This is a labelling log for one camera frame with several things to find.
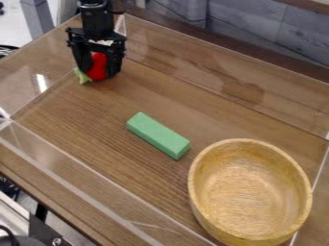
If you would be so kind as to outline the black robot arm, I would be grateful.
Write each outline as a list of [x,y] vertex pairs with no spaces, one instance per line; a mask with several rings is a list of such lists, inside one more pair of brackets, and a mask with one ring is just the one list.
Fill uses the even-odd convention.
[[101,80],[121,71],[126,51],[126,36],[115,30],[113,0],[79,0],[82,27],[66,29],[79,71]]

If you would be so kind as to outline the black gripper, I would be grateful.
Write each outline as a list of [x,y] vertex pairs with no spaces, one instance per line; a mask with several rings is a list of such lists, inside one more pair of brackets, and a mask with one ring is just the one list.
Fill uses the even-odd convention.
[[86,73],[91,69],[94,64],[91,53],[99,52],[107,56],[106,72],[107,77],[113,78],[121,71],[127,37],[115,31],[97,37],[88,35],[82,28],[67,28],[66,33],[67,46],[72,50],[79,70]]

